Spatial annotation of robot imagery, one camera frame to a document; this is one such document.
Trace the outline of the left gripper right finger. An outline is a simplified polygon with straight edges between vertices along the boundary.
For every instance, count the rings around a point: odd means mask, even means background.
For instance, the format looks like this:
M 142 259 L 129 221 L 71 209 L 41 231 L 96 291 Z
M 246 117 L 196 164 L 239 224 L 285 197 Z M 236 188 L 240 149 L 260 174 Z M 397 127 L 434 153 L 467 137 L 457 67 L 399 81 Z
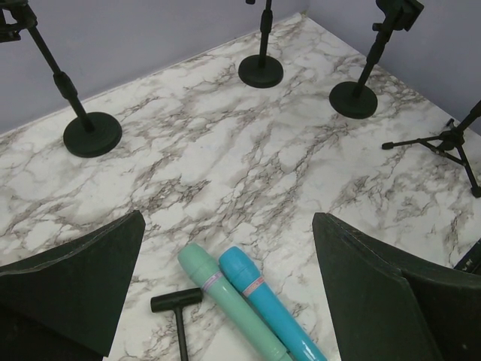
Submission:
M 322 282 L 343 360 L 478 360 L 480 277 L 313 216 Z

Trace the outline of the black round-base clip stand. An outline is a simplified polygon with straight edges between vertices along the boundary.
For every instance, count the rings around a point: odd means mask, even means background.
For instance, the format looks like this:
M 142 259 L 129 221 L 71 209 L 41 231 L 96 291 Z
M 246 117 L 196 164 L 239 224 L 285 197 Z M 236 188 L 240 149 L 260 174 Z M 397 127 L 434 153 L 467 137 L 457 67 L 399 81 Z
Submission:
M 243 59 L 238 67 L 239 78 L 248 86 L 267 89 L 276 86 L 283 79 L 283 66 L 267 54 L 268 39 L 272 30 L 272 1 L 267 0 L 260 23 L 261 41 L 259 54 Z

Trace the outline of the black stand with shock mount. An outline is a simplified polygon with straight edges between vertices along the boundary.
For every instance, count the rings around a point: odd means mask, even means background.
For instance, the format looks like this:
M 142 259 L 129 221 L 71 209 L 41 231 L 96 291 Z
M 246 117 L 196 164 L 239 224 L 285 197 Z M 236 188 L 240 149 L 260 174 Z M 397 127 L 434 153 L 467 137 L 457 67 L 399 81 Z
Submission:
M 94 158 L 114 149 L 123 135 L 119 121 L 106 113 L 85 111 L 71 78 L 61 70 L 38 31 L 38 20 L 29 3 L 2 1 L 1 12 L 5 11 L 9 12 L 16 22 L 8 23 L 4 14 L 1 15 L 1 42 L 20 41 L 21 31 L 28 31 L 52 70 L 57 89 L 77 115 L 63 132 L 63 143 L 67 150 L 81 158 Z

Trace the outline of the blue microphone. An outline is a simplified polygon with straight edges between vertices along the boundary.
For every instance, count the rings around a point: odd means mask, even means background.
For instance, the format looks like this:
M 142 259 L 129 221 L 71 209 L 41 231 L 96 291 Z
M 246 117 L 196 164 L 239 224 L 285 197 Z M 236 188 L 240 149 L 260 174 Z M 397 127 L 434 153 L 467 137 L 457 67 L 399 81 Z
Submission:
M 231 284 L 250 301 L 296 360 L 326 359 L 246 253 L 239 247 L 231 247 L 221 255 L 219 265 Z

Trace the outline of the mint green microphone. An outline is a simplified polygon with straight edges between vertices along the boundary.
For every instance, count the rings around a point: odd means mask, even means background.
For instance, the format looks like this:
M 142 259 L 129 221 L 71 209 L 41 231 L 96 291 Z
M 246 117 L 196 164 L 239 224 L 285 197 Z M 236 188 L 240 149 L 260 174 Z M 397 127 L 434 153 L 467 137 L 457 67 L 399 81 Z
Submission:
M 186 245 L 177 259 L 189 278 L 207 293 L 264 360 L 290 360 L 276 335 L 221 272 L 217 261 L 200 245 Z

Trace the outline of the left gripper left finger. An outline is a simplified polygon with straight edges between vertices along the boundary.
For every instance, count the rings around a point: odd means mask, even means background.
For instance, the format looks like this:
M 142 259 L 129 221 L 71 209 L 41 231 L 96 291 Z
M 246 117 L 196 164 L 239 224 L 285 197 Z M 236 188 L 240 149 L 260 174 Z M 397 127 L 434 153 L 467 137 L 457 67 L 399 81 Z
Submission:
M 133 211 L 1 267 L 2 356 L 108 356 L 146 223 Z

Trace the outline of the black tripod shock-mount stand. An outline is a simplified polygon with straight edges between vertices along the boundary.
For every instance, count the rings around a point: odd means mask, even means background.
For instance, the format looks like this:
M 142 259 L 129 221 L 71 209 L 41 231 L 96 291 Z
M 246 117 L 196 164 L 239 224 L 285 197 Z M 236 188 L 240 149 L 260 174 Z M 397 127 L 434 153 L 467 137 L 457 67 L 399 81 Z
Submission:
M 386 142 L 382 144 L 381 148 L 383 150 L 391 150 L 394 147 L 402 147 L 413 144 L 421 144 L 422 146 L 427 147 L 431 152 L 437 154 L 438 156 L 442 156 L 463 166 L 470 181 L 471 193 L 475 198 L 479 199 L 480 186 L 476 181 L 463 148 L 464 131 L 479 117 L 480 102 L 478 102 L 470 110 L 470 113 L 457 126 L 454 126 L 454 119 L 451 118 L 446 124 L 448 129 L 441 132 L 439 135 L 427 138 L 417 138 L 410 141 Z

